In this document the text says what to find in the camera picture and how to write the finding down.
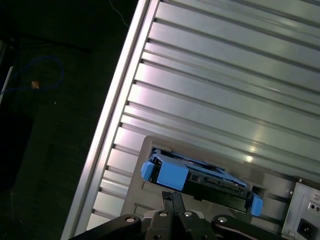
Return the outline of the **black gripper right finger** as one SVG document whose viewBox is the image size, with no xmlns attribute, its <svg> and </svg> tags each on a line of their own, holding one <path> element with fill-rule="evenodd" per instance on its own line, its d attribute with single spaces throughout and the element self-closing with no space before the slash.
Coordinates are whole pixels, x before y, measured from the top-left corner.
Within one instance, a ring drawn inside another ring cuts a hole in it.
<svg viewBox="0 0 320 240">
<path fill-rule="evenodd" d="M 186 210 L 179 192 L 172 193 L 173 212 L 188 240 L 281 240 L 282 237 L 228 215 L 217 215 L 211 221 Z"/>
</svg>

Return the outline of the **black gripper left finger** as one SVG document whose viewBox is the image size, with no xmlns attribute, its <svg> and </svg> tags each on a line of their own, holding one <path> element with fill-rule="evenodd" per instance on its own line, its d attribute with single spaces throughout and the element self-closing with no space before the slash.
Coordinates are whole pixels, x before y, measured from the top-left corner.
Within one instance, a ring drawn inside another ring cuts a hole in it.
<svg viewBox="0 0 320 240">
<path fill-rule="evenodd" d="M 172 237 L 172 193 L 162 192 L 162 209 L 151 211 L 151 217 L 141 219 L 134 214 L 124 214 L 87 230 L 73 240 L 170 240 Z"/>
</svg>

